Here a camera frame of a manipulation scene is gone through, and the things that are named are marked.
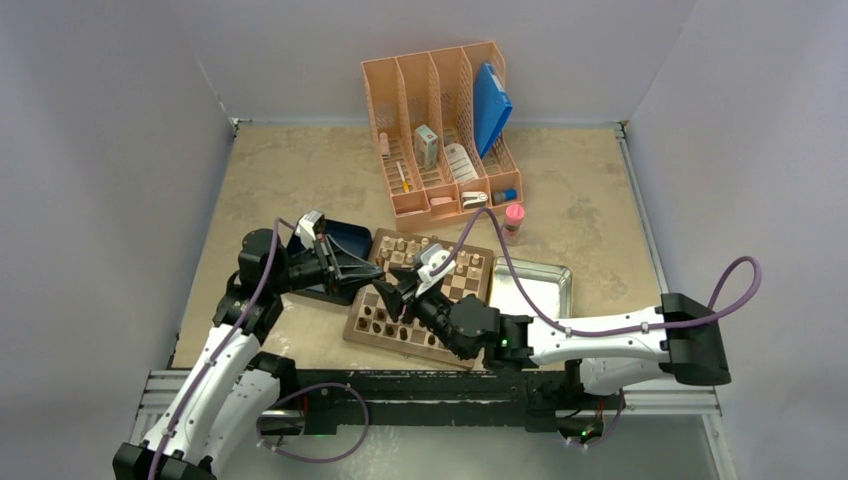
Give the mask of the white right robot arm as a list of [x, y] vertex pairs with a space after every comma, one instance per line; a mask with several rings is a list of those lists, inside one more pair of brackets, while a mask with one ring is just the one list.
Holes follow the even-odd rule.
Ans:
[[420, 321], [457, 358], [481, 357], [488, 370], [579, 362], [561, 381], [564, 399], [576, 407], [665, 375], [689, 386], [731, 381], [713, 311], [683, 294], [625, 314], [546, 321], [503, 313], [474, 295], [455, 302], [434, 287], [420, 292], [411, 280], [373, 286], [391, 319]]

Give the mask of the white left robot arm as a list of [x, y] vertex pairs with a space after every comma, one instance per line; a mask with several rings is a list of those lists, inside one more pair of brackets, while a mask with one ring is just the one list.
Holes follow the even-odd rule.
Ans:
[[315, 286], [355, 292], [383, 275], [323, 234], [289, 256], [276, 228], [248, 233], [197, 362], [143, 439], [118, 448], [115, 477], [217, 478], [261, 413], [287, 408], [301, 394], [294, 361], [261, 349], [283, 312], [283, 294]]

